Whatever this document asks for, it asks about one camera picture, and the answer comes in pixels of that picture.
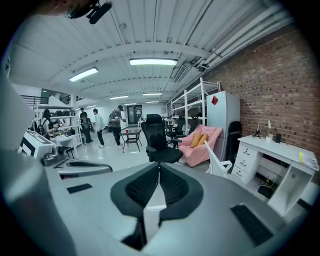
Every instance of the white desk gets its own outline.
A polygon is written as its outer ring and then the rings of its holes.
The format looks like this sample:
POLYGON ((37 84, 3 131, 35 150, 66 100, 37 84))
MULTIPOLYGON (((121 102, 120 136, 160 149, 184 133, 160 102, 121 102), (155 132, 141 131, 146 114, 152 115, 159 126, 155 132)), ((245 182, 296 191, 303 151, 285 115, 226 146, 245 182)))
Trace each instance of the white desk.
POLYGON ((268 201, 275 211, 284 216, 296 204, 315 172, 319 170, 315 154, 293 145, 266 141, 263 137, 256 139, 252 135, 238 140, 240 145, 232 174, 241 177, 245 184, 256 175, 263 154, 289 165, 282 182, 268 201), (315 160, 314 167, 300 161, 300 152, 304 159, 308 157, 315 160))
POLYGON ((78 135, 71 135, 71 136, 62 136, 60 138, 52 138, 51 141, 57 145, 62 145, 64 147, 73 148, 74 157, 79 159, 79 154, 77 151, 77 139, 76 136, 78 135))

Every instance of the white refrigerator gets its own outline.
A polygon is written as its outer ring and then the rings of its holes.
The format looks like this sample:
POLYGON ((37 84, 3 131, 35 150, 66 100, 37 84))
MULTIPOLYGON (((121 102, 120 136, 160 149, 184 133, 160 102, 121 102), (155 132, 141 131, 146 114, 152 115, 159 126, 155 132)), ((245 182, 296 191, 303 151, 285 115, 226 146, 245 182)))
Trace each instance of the white refrigerator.
POLYGON ((226 91, 211 94, 206 97, 206 113, 208 127, 222 128, 213 152, 220 161, 225 161, 229 125, 234 121, 240 121, 240 98, 226 91), (214 96, 217 98, 215 105, 213 104, 214 96))

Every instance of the white floor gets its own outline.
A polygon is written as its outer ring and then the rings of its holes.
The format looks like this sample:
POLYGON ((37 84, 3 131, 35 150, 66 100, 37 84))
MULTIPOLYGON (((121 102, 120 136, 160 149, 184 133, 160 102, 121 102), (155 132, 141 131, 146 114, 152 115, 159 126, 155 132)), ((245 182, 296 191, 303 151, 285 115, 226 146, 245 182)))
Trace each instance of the white floor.
MULTIPOLYGON (((143 132, 141 132, 140 134, 140 141, 142 143, 142 146, 139 143, 140 152, 137 145, 132 143, 129 144, 129 147, 124 147, 123 153, 123 149, 117 147, 115 138, 113 137, 112 133, 104 133, 102 137, 105 145, 105 147, 103 148, 99 148, 100 143, 95 135, 92 136, 94 142, 84 144, 83 146, 77 148, 81 160, 106 163, 113 168, 114 172, 133 166, 138 166, 144 163, 149 163, 149 157, 146 153, 147 141, 143 132)), ((180 159, 176 164, 189 167, 183 159, 180 159)), ((193 167, 195 172, 205 172, 206 170, 208 170, 208 168, 208 161, 193 167)), ((247 190, 254 194, 257 187, 259 186, 259 183, 260 180, 258 178, 254 178, 253 181, 247 185, 247 190)), ((159 230, 159 212, 165 207, 166 205, 164 200, 164 193, 161 186, 159 185, 156 192, 153 194, 151 200, 149 201, 147 207, 144 209, 144 221, 148 241, 152 239, 152 237, 159 230)), ((284 217, 284 220, 289 223, 305 212, 306 210, 296 204, 296 206, 293 207, 292 210, 288 212, 288 214, 284 217)))

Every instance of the chair backrest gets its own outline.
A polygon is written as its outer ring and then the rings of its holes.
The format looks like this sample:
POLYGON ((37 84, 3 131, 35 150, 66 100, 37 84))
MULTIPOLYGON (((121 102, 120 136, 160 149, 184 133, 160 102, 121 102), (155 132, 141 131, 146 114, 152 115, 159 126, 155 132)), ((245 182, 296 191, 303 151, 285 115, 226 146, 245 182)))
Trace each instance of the chair backrest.
POLYGON ((210 167, 209 167, 210 174, 217 175, 227 179, 228 176, 227 176, 226 168, 221 164, 221 162, 219 161, 219 159, 217 158, 213 150, 209 147, 206 140, 204 141, 204 143, 210 156, 210 167))
POLYGON ((176 126, 176 130, 181 131, 184 124, 185 124, 185 117, 181 114, 179 115, 178 125, 176 126))
POLYGON ((166 122, 162 120, 159 114, 146 115, 146 121, 141 124, 141 128, 148 146, 156 150, 167 147, 165 126, 166 122))
POLYGON ((228 129, 228 139, 226 146, 226 160, 235 158, 238 153, 240 141, 238 140, 242 136, 242 125, 239 121, 230 123, 228 129))

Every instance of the yellow cushion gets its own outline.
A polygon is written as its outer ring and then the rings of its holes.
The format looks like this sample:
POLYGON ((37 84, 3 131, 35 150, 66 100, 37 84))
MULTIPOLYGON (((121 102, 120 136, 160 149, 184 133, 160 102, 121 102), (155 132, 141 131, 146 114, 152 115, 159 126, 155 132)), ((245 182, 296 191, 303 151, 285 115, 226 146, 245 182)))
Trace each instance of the yellow cushion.
POLYGON ((193 140, 190 145, 190 148, 192 148, 192 149, 195 148, 198 145, 198 142, 200 141, 201 137, 202 137, 201 133, 195 133, 193 136, 193 140))
POLYGON ((204 134, 198 142, 197 146, 205 144, 205 141, 208 141, 208 134, 204 134))

